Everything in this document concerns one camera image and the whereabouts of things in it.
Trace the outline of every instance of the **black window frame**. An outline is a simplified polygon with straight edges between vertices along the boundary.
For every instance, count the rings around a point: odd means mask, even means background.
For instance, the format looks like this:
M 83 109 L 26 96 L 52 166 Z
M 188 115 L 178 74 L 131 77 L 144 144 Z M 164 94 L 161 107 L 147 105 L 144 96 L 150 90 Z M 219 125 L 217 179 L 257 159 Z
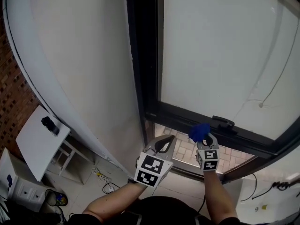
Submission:
M 134 68 L 135 87 L 143 136 L 147 143 L 153 134 L 146 132 L 147 121 L 188 134 L 193 125 L 208 122 L 218 143 L 228 148 L 255 155 L 254 158 L 221 174 L 224 182 L 254 173 L 279 160 L 300 143 L 300 117 L 276 140 L 234 127 L 210 117 L 160 101 L 163 63 L 164 0 L 127 0 L 129 37 Z M 174 166 L 174 171 L 202 180 L 193 167 Z

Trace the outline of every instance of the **person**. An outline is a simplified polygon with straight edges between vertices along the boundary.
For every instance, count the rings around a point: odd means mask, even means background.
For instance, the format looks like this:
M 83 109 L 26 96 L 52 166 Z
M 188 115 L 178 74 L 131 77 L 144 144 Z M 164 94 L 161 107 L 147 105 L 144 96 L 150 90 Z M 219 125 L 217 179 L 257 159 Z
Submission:
M 206 204 L 211 221 L 176 198 L 152 196 L 139 200 L 138 197 L 147 186 L 128 183 L 113 193 L 91 202 L 82 214 L 73 215 L 67 225 L 240 224 L 233 202 L 216 172 L 203 173 Z

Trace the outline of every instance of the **black shirt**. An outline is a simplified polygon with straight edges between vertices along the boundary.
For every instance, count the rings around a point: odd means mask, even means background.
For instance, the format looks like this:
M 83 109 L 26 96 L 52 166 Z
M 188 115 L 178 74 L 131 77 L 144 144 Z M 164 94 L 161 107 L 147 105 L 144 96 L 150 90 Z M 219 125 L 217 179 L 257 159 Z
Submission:
M 184 225 L 214 225 L 212 221 L 187 206 L 184 202 L 163 196 L 148 197 L 135 201 L 125 212 L 116 215 L 105 224 L 127 225 L 159 225 L 159 224 L 184 224 Z M 75 214 L 67 225 L 101 225 L 101 222 L 92 215 Z M 240 225 L 235 217 L 224 219 L 220 225 Z

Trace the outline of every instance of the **blue cloth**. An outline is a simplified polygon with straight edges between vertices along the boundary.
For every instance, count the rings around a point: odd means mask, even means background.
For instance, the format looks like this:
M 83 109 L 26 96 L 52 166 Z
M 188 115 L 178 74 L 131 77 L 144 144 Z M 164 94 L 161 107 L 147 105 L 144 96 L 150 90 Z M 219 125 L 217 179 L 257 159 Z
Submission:
M 198 125 L 195 125 L 192 127 L 189 137 L 193 139 L 193 141 L 196 142 L 201 142 L 205 135 L 207 135 L 210 132 L 210 124 L 209 123 L 201 123 Z

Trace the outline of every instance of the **white cable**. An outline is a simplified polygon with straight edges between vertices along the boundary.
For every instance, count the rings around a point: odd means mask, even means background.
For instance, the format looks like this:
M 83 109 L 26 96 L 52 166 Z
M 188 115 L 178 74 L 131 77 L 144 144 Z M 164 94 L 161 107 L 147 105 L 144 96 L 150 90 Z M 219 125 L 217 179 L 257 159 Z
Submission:
M 99 177 L 100 181 L 103 181 L 105 183 L 109 183 L 111 181 L 110 178 L 106 177 L 105 175 L 103 175 L 98 168 L 94 167 L 92 169 L 93 174 L 97 175 Z

